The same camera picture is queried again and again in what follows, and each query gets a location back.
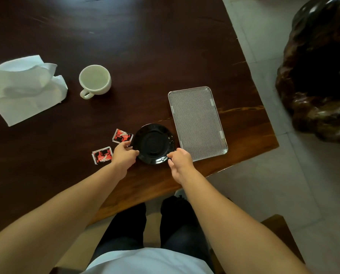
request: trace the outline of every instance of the dark wooden tabletop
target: dark wooden tabletop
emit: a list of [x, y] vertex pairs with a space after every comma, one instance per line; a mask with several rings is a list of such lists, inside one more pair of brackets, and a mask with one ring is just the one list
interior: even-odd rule
[[[58, 64], [68, 95], [12, 127], [0, 116], [0, 230], [98, 170], [91, 152], [114, 148], [116, 128], [176, 135], [169, 91], [213, 92], [229, 151], [196, 162], [204, 175], [278, 146], [222, 0], [0, 0], [0, 63], [35, 54]], [[112, 88], [84, 100], [91, 64]], [[177, 188], [167, 164], [137, 162], [93, 222]]]

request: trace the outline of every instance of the black saucer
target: black saucer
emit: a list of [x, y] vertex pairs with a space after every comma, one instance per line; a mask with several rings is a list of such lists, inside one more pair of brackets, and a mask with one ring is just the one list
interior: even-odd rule
[[140, 151], [138, 158], [147, 164], [168, 160], [168, 153], [175, 150], [175, 141], [170, 131], [159, 124], [147, 124], [135, 134], [133, 149]]

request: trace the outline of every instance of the metal tray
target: metal tray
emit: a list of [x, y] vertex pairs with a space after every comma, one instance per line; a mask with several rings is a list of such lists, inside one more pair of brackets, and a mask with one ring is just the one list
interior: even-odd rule
[[168, 93], [180, 147], [193, 161], [224, 155], [228, 151], [217, 108], [209, 87]]

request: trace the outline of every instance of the dark pants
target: dark pants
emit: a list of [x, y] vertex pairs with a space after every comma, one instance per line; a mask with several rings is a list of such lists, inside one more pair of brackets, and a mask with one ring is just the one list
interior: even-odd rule
[[[161, 248], [204, 260], [214, 272], [207, 241], [190, 203], [171, 196], [163, 201], [161, 214]], [[110, 251], [144, 248], [145, 225], [145, 203], [118, 213], [105, 231], [90, 262]]]

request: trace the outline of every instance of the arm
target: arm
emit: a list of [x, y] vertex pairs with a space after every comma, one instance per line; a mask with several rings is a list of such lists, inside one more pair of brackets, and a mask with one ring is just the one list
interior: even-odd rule
[[180, 183], [226, 273], [310, 273], [267, 227], [220, 194], [178, 148], [168, 154]]
[[138, 151], [119, 144], [112, 162], [0, 232], [0, 273], [49, 273], [84, 231]]

